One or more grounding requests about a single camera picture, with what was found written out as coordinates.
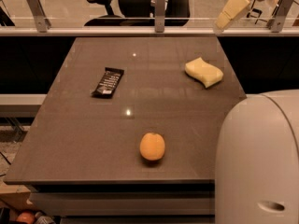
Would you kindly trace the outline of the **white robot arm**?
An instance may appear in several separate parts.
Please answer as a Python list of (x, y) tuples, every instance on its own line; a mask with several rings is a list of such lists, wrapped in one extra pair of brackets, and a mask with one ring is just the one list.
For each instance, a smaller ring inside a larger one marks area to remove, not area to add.
[(215, 224), (299, 224), (299, 91), (250, 96), (226, 116)]

